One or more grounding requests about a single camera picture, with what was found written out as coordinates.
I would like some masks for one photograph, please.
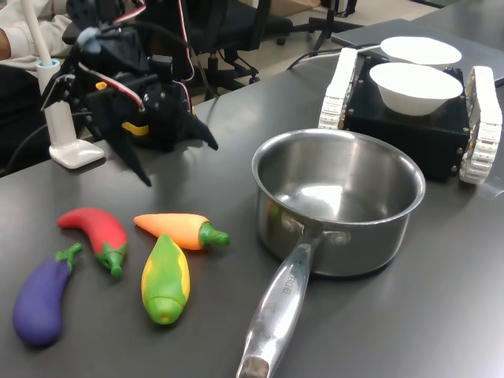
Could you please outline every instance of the toy vegetable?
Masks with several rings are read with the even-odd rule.
[[[121,265],[128,245],[128,237],[119,221],[101,209],[91,207],[70,211],[57,220],[61,228],[78,228],[86,232],[94,255],[112,276],[122,275]]]
[[[45,260],[28,277],[17,296],[13,324],[26,343],[43,346],[56,341],[61,333],[61,297],[72,273],[73,258],[80,244],[60,250]]]
[[[189,268],[182,250],[167,235],[161,235],[142,274],[142,301],[150,318],[171,324],[189,298]]]
[[[168,235],[181,248],[201,250],[211,245],[227,246],[229,235],[217,231],[205,217],[194,214],[147,214],[135,224],[157,237]]]

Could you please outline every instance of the saucepan handle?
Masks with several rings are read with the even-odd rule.
[[[250,323],[237,378],[272,375],[298,321],[319,242],[320,237],[302,236],[276,271]]]

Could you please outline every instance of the white bowl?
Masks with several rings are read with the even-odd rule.
[[[462,93],[457,79],[426,65],[383,63],[374,66],[369,75],[378,84],[385,105],[408,116],[430,114]]]
[[[380,44],[390,62],[406,62],[428,65],[443,71],[462,59],[462,54],[453,46],[426,37],[393,37]]]

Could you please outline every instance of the green stem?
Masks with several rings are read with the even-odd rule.
[[[214,245],[227,246],[230,241],[231,237],[228,234],[216,230],[210,222],[205,222],[199,229],[199,245],[202,248]]]
[[[77,243],[68,248],[67,250],[59,250],[58,252],[56,252],[54,259],[58,262],[66,260],[66,262],[69,264],[70,273],[72,273],[73,259],[75,258],[76,254],[78,254],[81,250],[82,246]]]
[[[127,243],[124,243],[118,249],[112,248],[108,243],[103,243],[102,252],[96,254],[96,258],[105,266],[110,269],[112,276],[120,277],[123,274],[121,265],[126,254]]]

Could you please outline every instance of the red pepper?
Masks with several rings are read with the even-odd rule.
[[[72,210],[57,220],[61,228],[78,228],[86,232],[94,255],[114,277],[122,274],[128,237],[119,221],[102,209],[83,207]]]

